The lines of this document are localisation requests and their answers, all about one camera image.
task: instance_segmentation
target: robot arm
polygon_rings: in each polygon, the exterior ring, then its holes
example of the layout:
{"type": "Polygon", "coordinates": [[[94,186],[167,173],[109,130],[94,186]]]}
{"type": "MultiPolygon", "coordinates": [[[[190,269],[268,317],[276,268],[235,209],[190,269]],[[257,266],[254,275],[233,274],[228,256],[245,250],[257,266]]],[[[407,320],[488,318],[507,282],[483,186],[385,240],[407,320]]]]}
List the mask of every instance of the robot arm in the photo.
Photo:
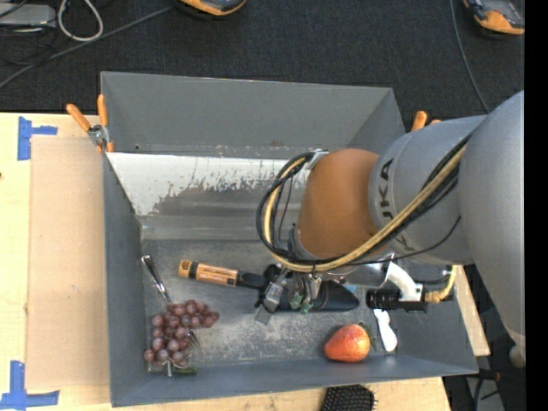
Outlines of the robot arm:
{"type": "Polygon", "coordinates": [[[523,99],[413,130],[380,155],[330,153],[307,179],[296,256],[275,258],[340,271],[388,248],[425,265],[475,264],[525,360],[523,99]]]}

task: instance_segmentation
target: grape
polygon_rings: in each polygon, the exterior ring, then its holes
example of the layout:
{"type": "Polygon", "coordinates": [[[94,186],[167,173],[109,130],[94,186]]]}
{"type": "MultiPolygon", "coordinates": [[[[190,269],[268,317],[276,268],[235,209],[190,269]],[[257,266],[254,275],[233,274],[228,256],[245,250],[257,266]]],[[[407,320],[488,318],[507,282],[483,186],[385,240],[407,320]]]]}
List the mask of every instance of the grape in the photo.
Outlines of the grape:
{"type": "Polygon", "coordinates": [[[189,348],[190,347],[190,338],[189,337],[184,337],[181,341],[179,341],[179,347],[181,348],[181,350],[184,350],[185,348],[189,348]]]}
{"type": "Polygon", "coordinates": [[[161,327],[164,325],[164,317],[162,315],[152,315],[152,325],[154,327],[161,327]]]}
{"type": "Polygon", "coordinates": [[[183,339],[186,335],[188,335],[188,327],[178,327],[174,335],[177,339],[183,339]]]}
{"type": "Polygon", "coordinates": [[[175,362],[177,365],[184,365],[187,363],[186,356],[183,352],[175,352],[171,359],[173,362],[175,362]]]}
{"type": "Polygon", "coordinates": [[[154,350],[152,350],[151,348],[148,348],[147,350],[145,350],[145,352],[143,353],[143,358],[145,358],[146,362],[153,362],[154,359],[156,358],[154,350]]]}
{"type": "Polygon", "coordinates": [[[206,316],[202,319],[202,325],[203,325],[204,327],[207,327],[207,328],[212,327],[214,323],[215,323],[215,320],[214,320],[213,317],[210,316],[210,315],[206,315],[206,316]]]}
{"type": "Polygon", "coordinates": [[[165,340],[163,338],[154,338],[152,340],[152,348],[154,350],[161,350],[164,348],[165,340]]]}
{"type": "Polygon", "coordinates": [[[162,348],[156,353],[156,360],[158,362],[164,362],[170,358],[170,352],[168,352],[165,348],[162,348]]]}
{"type": "Polygon", "coordinates": [[[164,336],[164,328],[163,327],[155,327],[152,329],[152,337],[153,338],[161,338],[164,336]]]}
{"type": "Polygon", "coordinates": [[[190,319],[190,327],[192,329],[199,329],[201,327],[200,318],[198,317],[192,317],[190,319]]]}
{"type": "Polygon", "coordinates": [[[176,352],[177,350],[179,350],[179,342],[176,339],[171,339],[168,342],[167,349],[170,352],[176,352]]]}
{"type": "Polygon", "coordinates": [[[179,317],[174,316],[174,317],[170,318],[170,328],[171,329],[176,329],[180,325],[181,325],[181,319],[179,317]]]}
{"type": "Polygon", "coordinates": [[[183,304],[177,305],[176,308],[173,310],[173,313],[177,317],[182,317],[186,312],[187,312],[187,309],[185,308],[185,305],[183,304]]]}
{"type": "Polygon", "coordinates": [[[187,314],[188,315],[195,315],[198,312],[198,309],[196,308],[196,302],[187,304],[187,314]]]}
{"type": "Polygon", "coordinates": [[[196,310],[198,313],[204,313],[207,309],[207,305],[203,301],[196,301],[196,310]]]}

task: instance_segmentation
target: blue tape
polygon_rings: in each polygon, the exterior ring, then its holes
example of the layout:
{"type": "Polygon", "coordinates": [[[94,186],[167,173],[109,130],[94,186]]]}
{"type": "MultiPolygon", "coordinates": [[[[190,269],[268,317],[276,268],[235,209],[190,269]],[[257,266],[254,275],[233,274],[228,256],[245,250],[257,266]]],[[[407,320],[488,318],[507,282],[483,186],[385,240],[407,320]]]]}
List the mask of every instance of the blue tape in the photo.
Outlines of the blue tape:
{"type": "Polygon", "coordinates": [[[23,116],[19,116],[19,137],[17,145],[17,159],[29,160],[31,157],[31,137],[35,134],[57,135],[57,128],[41,126],[33,128],[33,123],[23,116]]]}
{"type": "Polygon", "coordinates": [[[2,394],[0,409],[26,411],[28,407],[57,405],[59,390],[44,394],[27,394],[25,390],[25,364],[18,360],[12,360],[9,369],[9,393],[2,394]]]}

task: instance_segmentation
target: white object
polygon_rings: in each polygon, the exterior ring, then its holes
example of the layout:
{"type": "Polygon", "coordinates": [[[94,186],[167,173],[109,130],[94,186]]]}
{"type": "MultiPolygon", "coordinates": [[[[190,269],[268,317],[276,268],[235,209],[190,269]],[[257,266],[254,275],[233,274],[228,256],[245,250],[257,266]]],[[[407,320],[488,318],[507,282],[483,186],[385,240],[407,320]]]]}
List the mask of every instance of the white object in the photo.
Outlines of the white object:
{"type": "Polygon", "coordinates": [[[401,291],[400,301],[419,301],[422,296],[422,285],[415,283],[403,268],[390,262],[386,272],[386,282],[393,282],[401,291]]]}
{"type": "Polygon", "coordinates": [[[396,333],[390,327],[390,315],[382,309],[373,309],[375,317],[377,317],[378,330],[380,337],[383,340],[384,349],[391,352],[397,347],[396,333]]]}

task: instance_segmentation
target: wooden table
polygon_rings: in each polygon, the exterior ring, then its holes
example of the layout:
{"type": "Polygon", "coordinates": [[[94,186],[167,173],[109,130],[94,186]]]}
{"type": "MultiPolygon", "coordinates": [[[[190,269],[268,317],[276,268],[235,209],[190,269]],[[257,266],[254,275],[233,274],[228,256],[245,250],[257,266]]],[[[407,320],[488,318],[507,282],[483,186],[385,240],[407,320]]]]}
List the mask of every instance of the wooden table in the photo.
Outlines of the wooden table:
{"type": "MultiPolygon", "coordinates": [[[[87,118],[98,123],[95,116],[87,118]]],[[[10,361],[24,362],[29,394],[61,391],[58,405],[45,409],[112,409],[101,262],[102,195],[90,192],[94,179],[100,178],[99,171],[100,156],[69,115],[0,113],[0,307],[4,321],[0,393],[9,391],[10,361]],[[55,136],[31,138],[30,160],[17,160],[19,116],[32,121],[34,127],[57,128],[55,136]],[[93,266],[87,268],[86,260],[93,266]],[[68,274],[80,278],[80,283],[63,281],[68,274]],[[90,287],[92,296],[86,298],[90,287]],[[39,322],[40,318],[51,319],[51,324],[39,322]]],[[[462,269],[456,279],[456,296],[474,353],[489,354],[462,269]]],[[[450,410],[441,378],[368,387],[378,400],[378,411],[450,410]]],[[[325,389],[311,389],[129,409],[319,411],[324,394],[325,389]]]]}

